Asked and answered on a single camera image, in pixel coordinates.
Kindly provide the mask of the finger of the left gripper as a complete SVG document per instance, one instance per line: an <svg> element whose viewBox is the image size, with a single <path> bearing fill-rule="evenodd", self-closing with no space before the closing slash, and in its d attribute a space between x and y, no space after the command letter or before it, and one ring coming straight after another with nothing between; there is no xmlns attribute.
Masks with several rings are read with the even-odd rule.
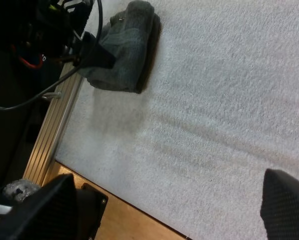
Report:
<svg viewBox="0 0 299 240"><path fill-rule="evenodd" d="M112 69L116 58L102 47L97 38L85 32L78 48L78 66L80 68L98 67Z"/></svg>

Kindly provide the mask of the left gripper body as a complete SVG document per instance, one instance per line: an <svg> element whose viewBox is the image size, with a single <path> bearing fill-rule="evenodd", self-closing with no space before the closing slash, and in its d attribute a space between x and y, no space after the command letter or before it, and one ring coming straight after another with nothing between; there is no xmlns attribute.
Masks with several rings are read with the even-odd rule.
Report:
<svg viewBox="0 0 299 240"><path fill-rule="evenodd" d="M84 24L92 0L0 0L0 50L30 69L43 57L78 66L84 59Z"/></svg>

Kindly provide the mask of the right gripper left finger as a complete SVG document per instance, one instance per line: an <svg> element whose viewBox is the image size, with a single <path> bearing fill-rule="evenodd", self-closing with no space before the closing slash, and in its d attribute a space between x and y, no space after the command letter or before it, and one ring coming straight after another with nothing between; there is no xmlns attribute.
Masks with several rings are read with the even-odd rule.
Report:
<svg viewBox="0 0 299 240"><path fill-rule="evenodd" d="M0 240L75 240L77 236L72 174L58 175L0 218Z"/></svg>

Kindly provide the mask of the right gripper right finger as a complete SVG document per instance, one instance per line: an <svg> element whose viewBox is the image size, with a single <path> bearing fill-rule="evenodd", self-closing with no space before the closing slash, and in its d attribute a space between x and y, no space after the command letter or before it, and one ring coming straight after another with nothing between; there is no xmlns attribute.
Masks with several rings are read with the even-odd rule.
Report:
<svg viewBox="0 0 299 240"><path fill-rule="evenodd" d="M299 240L299 180L279 169L266 169L260 216L269 240Z"/></svg>

